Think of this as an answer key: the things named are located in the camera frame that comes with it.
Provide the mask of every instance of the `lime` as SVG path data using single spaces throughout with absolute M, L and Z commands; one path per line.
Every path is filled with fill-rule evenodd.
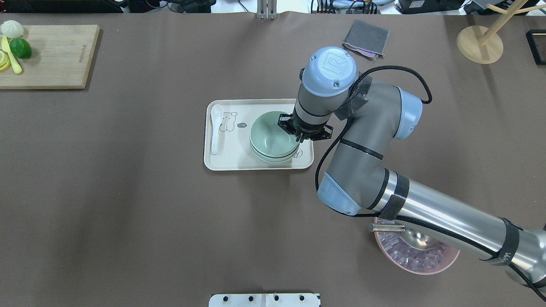
M 30 44 L 22 38 L 14 38 L 9 43 L 9 49 L 15 57 L 18 58 L 30 58 L 32 56 L 32 49 Z

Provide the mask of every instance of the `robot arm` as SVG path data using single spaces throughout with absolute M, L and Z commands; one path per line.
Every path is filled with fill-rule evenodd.
M 526 284 L 526 277 L 546 292 L 546 229 L 522 229 L 381 167 L 390 141 L 411 134 L 423 105 L 416 96 L 367 77 L 360 89 L 365 93 L 362 106 L 348 106 L 357 76 L 354 59 L 345 50 L 318 50 L 301 76 L 293 113 L 279 119 L 279 126 L 303 141 L 329 138 L 326 122 L 332 113 L 350 116 L 318 189 L 321 201 L 349 216 L 362 208 L 372 210 L 492 265 L 516 267 L 524 276 L 507 269 L 513 280 Z

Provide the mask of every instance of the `beige tray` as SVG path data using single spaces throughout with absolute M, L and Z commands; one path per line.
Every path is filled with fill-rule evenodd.
M 260 115 L 270 111 L 292 113 L 295 99 L 216 100 L 206 109 L 205 150 L 203 162 L 211 170 L 304 169 L 314 160 L 313 142 L 305 140 L 295 157 L 281 163 L 269 163 L 254 155 L 250 147 L 250 127 Z M 210 152 L 212 121 L 210 110 L 219 104 L 224 118 L 219 132 L 218 154 Z

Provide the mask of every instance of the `lemon slice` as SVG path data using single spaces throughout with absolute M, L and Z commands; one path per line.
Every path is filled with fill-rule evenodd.
M 11 66 L 11 61 L 9 61 L 8 59 L 4 65 L 0 66 L 0 72 L 6 70 L 10 66 Z
M 8 61 L 9 61 L 8 54 L 0 50 L 0 67 L 4 66 Z

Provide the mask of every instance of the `wooden base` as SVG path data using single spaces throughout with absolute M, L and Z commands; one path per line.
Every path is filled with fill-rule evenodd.
M 479 64 L 491 64 L 501 58 L 504 49 L 501 38 L 495 33 L 483 45 L 478 39 L 487 31 L 486 27 L 466 27 L 457 35 L 457 47 L 470 61 Z

